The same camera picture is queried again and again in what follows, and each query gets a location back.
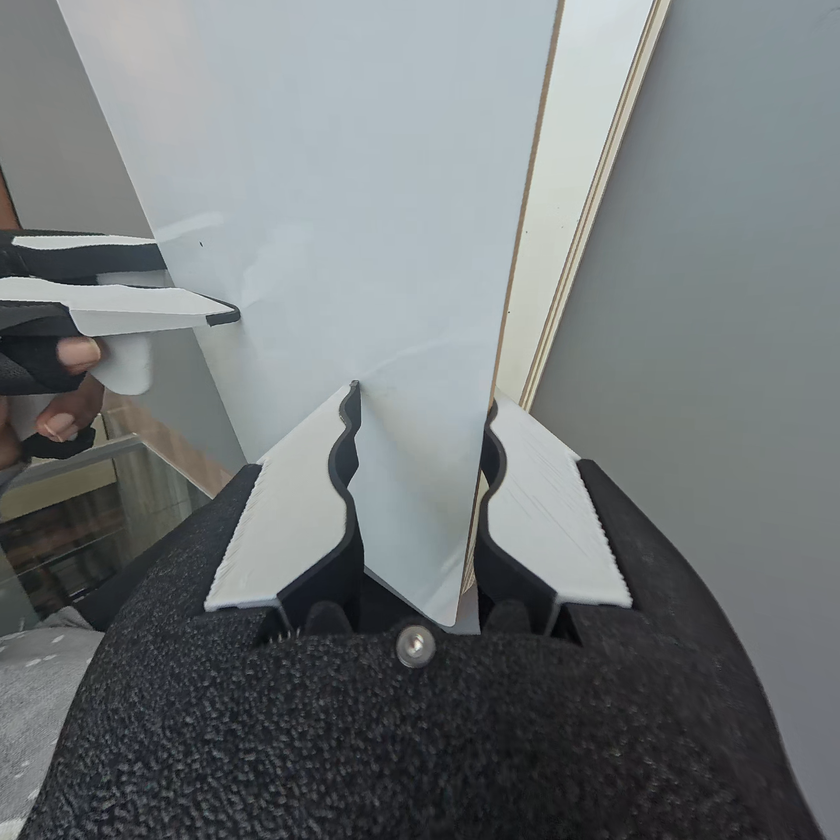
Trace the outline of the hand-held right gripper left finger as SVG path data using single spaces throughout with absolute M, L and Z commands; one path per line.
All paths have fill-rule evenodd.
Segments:
M 361 388 L 352 381 L 257 461 L 205 613 L 268 607 L 293 634 L 327 602 L 359 630 L 364 545 L 350 483 L 360 429 Z

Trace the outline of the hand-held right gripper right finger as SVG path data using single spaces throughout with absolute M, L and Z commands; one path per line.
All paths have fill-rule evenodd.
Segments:
M 480 455 L 474 572 L 479 632 L 513 604 L 550 636 L 569 605 L 632 609 L 633 597 L 579 468 L 580 457 L 496 391 Z

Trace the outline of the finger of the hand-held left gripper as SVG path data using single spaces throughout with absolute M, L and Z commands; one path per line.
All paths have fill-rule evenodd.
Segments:
M 152 238 L 108 234 L 12 234 L 13 277 L 95 286 L 100 276 L 166 270 L 163 255 Z
M 2 279 L 2 339 L 80 335 L 104 344 L 93 376 L 119 395 L 147 392 L 153 333 L 239 321 L 239 310 L 173 287 L 68 285 L 35 277 Z

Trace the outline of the white rounded board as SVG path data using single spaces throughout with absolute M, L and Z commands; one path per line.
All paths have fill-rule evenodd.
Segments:
M 58 2 L 248 460 L 358 381 L 368 569 L 455 624 L 558 2 Z

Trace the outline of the stack of white boards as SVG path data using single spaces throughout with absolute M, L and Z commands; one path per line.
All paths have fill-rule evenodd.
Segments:
M 670 6 L 669 1 L 560 3 L 500 331 L 492 403 L 501 391 L 531 414 Z M 466 592 L 476 608 L 474 548 L 482 491 L 480 478 L 469 553 L 472 586 Z

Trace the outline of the person's left hand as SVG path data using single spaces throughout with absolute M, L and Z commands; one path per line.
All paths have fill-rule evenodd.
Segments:
M 5 383 L 10 364 L 41 371 L 41 381 L 53 398 L 37 415 L 38 435 L 53 443 L 65 443 L 88 427 L 102 409 L 103 385 L 90 375 L 102 360 L 102 348 L 95 339 L 78 335 L 66 338 L 18 336 L 2 339 L 1 469 L 23 467 L 21 439 L 10 420 L 12 400 L 18 395 Z

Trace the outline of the glass railing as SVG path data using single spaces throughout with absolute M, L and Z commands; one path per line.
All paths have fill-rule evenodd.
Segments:
M 35 459 L 2 496 L 1 635 L 94 592 L 210 499 L 136 434 Z

